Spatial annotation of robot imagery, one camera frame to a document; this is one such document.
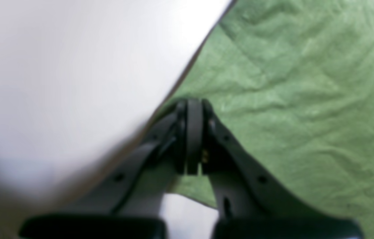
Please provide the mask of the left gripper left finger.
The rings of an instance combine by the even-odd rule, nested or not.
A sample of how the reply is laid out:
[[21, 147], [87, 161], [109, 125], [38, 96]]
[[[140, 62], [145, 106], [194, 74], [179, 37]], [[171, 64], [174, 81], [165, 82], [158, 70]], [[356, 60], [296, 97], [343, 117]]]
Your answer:
[[141, 143], [86, 195], [25, 221], [24, 239], [165, 239], [159, 211], [178, 174], [198, 172], [202, 153], [201, 100], [179, 100]]

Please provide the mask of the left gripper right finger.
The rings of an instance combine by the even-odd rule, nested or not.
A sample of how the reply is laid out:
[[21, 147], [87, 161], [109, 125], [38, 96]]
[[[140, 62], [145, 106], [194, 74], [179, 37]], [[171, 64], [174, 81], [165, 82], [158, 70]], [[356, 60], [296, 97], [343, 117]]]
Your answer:
[[359, 224], [303, 202], [252, 157], [219, 120], [208, 100], [203, 173], [220, 213], [213, 239], [361, 239]]

